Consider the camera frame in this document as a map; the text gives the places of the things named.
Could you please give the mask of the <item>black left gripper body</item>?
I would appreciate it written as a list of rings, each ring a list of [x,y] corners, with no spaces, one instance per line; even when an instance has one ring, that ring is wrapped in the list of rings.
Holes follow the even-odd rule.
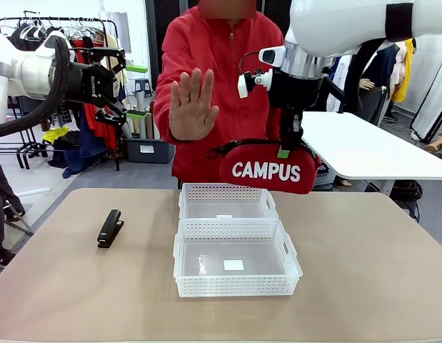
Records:
[[[113,105],[115,81],[113,72],[100,64],[71,62],[63,99],[95,106]]]

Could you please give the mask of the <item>person's right hand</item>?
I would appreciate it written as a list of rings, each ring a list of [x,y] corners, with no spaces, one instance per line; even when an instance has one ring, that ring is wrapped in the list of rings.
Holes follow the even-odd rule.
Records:
[[[180,82],[172,82],[169,127],[175,139],[197,141],[212,131],[219,114],[219,108],[211,105],[213,88],[211,69],[202,76],[195,68],[191,75],[183,72]]]

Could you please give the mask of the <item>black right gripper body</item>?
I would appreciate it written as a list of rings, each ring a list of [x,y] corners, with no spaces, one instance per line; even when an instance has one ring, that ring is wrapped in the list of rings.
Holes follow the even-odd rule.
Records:
[[[298,79],[273,70],[270,107],[311,107],[316,103],[323,79]]]

